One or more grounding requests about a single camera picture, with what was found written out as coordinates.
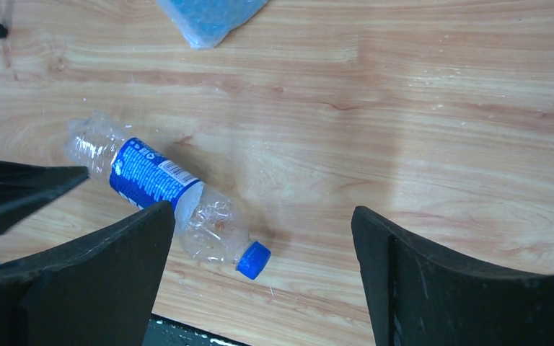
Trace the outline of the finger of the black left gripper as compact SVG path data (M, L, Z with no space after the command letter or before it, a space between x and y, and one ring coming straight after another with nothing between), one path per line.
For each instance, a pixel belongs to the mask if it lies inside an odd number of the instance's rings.
M0 236L89 178L82 166L41 167L0 161Z

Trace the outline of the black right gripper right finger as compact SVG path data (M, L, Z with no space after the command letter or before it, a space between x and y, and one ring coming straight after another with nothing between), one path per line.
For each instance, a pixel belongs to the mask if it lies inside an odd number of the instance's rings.
M467 256L364 206L351 231L376 345L554 345L554 274Z

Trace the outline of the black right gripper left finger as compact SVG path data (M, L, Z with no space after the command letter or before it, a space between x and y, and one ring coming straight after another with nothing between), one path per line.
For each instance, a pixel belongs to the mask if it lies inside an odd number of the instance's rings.
M155 203L0 265L0 345L141 345L174 225Z

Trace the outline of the clear Pepsi bottle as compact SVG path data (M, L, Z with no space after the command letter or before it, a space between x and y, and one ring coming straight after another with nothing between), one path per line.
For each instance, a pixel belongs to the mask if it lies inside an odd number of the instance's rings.
M95 111L67 125L67 157L91 178L139 209L168 201L174 235L195 260L237 264L251 245L250 233L232 198L132 136L106 113Z

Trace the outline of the blue bottle cap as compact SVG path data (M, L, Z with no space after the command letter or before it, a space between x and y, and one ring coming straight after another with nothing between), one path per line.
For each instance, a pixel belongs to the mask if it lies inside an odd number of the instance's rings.
M236 265L236 271L250 280L255 280L271 258L271 251L259 241L253 241Z

